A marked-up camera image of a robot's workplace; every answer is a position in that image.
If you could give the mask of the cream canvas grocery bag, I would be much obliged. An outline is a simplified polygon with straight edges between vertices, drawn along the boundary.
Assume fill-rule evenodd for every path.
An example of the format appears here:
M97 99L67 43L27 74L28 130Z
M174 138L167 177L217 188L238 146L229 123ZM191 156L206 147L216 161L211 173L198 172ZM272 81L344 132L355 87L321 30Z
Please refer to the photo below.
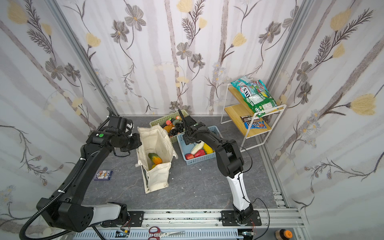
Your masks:
M168 132L160 126L138 128L142 145L137 149L145 193L149 194L169 186L168 178L172 160L178 155Z

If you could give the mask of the green orange toy mango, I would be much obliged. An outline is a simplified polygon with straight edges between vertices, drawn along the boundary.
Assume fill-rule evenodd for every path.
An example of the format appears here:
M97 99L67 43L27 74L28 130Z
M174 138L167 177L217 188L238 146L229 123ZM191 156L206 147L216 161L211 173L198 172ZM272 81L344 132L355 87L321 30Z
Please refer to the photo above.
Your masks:
M162 158L157 155L156 153L149 153L148 154L149 159L153 162L155 165L159 165L163 163Z

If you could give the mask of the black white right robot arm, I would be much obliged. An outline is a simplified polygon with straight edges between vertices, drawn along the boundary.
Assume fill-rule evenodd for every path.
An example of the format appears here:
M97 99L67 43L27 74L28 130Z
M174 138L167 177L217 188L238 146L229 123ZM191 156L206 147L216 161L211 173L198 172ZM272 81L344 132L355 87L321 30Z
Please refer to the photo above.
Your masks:
M204 142L216 153L217 166L229 182L233 196L233 209L238 224L244 225L254 212L244 184L244 159L240 146L235 140L226 140L211 132L202 122L196 122L192 117L182 117L185 128L185 143Z

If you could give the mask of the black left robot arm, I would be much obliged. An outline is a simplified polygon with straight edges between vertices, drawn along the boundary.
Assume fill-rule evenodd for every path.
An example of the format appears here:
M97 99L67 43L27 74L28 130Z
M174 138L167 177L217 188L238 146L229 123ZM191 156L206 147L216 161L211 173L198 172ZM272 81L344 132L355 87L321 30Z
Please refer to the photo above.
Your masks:
M140 135L93 132L81 147L81 157L62 185L49 198L42 198L37 209L54 228L82 232L86 228L111 221L124 225L129 219L126 204L109 203L98 206L82 204L85 193L102 162L116 148L129 152L141 146Z

